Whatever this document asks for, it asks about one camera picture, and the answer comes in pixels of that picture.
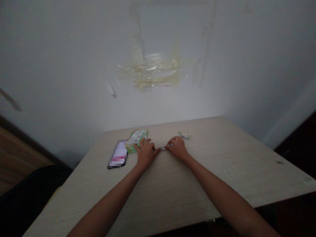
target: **finger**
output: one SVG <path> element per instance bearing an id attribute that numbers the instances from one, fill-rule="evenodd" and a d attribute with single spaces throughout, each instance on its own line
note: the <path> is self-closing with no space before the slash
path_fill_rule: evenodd
<path id="1" fill-rule="evenodd" d="M 157 150 L 154 151 L 154 157 L 161 151 L 161 148 L 158 148 Z"/>
<path id="2" fill-rule="evenodd" d="M 146 139 L 145 142 L 144 142 L 144 144 L 145 144 L 145 145 L 148 145 L 148 142 L 149 142 L 149 141 L 151 141 L 151 139 Z"/>
<path id="3" fill-rule="evenodd" d="M 170 145 L 171 143 L 174 143 L 174 142 L 175 142 L 175 139 L 171 138 L 170 141 L 167 143 L 167 145 Z"/>
<path id="4" fill-rule="evenodd" d="M 136 151 L 138 153 L 140 151 L 139 147 L 135 143 L 133 143 L 133 145 L 134 145 L 134 147 L 135 147 L 135 149 L 136 149 Z"/>
<path id="5" fill-rule="evenodd" d="M 164 146 L 164 148 L 166 148 L 167 150 L 169 150 L 169 151 L 171 151 L 172 149 L 173 149 L 173 147 L 172 146 Z"/>
<path id="6" fill-rule="evenodd" d="M 150 146 L 153 150 L 156 150 L 154 143 L 150 143 L 149 146 Z"/>
<path id="7" fill-rule="evenodd" d="M 139 147 L 142 148 L 144 146 L 144 140 L 145 138 L 142 138 L 141 141 L 139 142 Z"/>

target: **forearm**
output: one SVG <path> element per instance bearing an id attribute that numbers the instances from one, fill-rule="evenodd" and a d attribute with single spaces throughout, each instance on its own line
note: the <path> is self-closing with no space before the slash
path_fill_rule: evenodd
<path id="1" fill-rule="evenodd" d="M 185 163 L 221 215 L 241 236 L 279 236 L 270 225 L 224 181 L 188 155 Z"/>
<path id="2" fill-rule="evenodd" d="M 88 211 L 67 236 L 106 236 L 142 174 L 141 169 L 132 169 Z"/>

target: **hand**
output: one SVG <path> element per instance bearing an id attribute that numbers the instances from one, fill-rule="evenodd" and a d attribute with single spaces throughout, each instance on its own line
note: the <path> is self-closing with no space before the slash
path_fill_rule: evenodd
<path id="1" fill-rule="evenodd" d="M 183 162 L 190 156 L 187 149 L 185 148 L 184 140 L 182 139 L 182 137 L 179 136 L 171 138 L 165 148 Z"/>
<path id="2" fill-rule="evenodd" d="M 138 153 L 137 164 L 135 168 L 140 169 L 142 172 L 145 172 L 148 167 L 152 164 L 153 160 L 155 159 L 156 155 L 161 151 L 161 148 L 155 150 L 155 146 L 153 143 L 148 144 L 151 139 L 141 139 L 138 147 L 134 144 L 134 147 Z"/>

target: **wooden table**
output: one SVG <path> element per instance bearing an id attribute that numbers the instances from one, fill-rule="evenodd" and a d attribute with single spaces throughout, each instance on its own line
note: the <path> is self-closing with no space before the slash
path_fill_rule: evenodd
<path id="1" fill-rule="evenodd" d="M 316 181 L 223 117 L 169 123 L 147 129 L 156 147 L 178 135 L 188 152 L 235 189 L 253 207 L 316 191 Z M 24 236 L 65 236 L 136 164 L 107 169 L 117 140 L 135 128 L 106 132 Z M 189 171 L 168 151 L 161 152 L 138 181 L 108 236 L 148 236 L 220 217 Z"/>

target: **left hand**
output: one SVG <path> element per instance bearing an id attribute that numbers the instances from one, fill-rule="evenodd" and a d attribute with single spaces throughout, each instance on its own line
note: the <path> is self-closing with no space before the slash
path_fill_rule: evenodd
<path id="1" fill-rule="evenodd" d="M 142 172 L 145 172 L 148 167 L 152 164 L 156 155 L 161 151 L 161 148 L 155 150 L 155 146 L 153 143 L 148 144 L 151 139 L 141 139 L 140 147 L 134 144 L 134 147 L 138 153 L 137 164 L 135 168 L 140 169 Z"/>

